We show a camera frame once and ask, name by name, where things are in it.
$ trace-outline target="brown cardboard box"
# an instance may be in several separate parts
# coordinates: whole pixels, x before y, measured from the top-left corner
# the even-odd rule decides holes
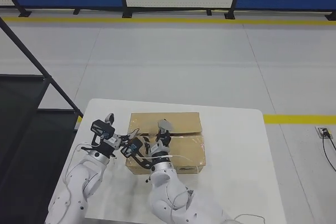
[[[158,121],[161,119],[168,120],[174,130],[172,140],[169,144],[171,149],[170,155],[184,156],[191,161],[173,156],[171,162],[178,174],[196,174],[197,167],[200,172],[206,165],[206,154],[204,151],[204,139],[202,136],[202,126],[200,124],[199,113],[136,113],[131,114],[128,132],[139,128],[140,134],[149,134],[150,141],[155,140],[158,133]],[[145,155],[144,146],[140,152]],[[133,174],[149,174],[150,171],[140,167],[137,162],[128,158],[126,166]]]

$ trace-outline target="yellow floor line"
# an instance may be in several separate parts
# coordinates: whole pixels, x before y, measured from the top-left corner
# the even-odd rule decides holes
[[[336,125],[336,115],[264,114],[265,124],[330,124]]]
[[[266,24],[336,26],[336,21],[313,20],[225,20],[224,18],[69,18],[69,17],[3,17],[6,22],[72,22],[72,23],[186,23],[186,24]]]

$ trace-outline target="wall outlet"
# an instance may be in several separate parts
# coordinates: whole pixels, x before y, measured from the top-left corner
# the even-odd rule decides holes
[[[322,139],[323,138],[323,129],[326,128],[327,131],[330,133],[331,139],[333,139],[334,137],[331,134],[331,131],[327,128],[327,127],[315,127],[316,131],[318,132],[319,137]]]

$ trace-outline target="gray floor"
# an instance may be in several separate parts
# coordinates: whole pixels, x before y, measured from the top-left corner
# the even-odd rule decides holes
[[[107,98],[336,115],[336,26],[9,25],[83,111]],[[39,74],[1,30],[0,73]],[[69,108],[54,89],[41,107]],[[266,128],[287,222],[336,223],[336,174],[314,126]]]

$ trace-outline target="blue wall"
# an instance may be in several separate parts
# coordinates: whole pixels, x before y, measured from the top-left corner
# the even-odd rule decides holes
[[[333,10],[336,0],[237,0],[237,8]]]
[[[122,0],[18,0],[23,6],[120,7]],[[237,0],[237,8],[333,10],[336,0]]]

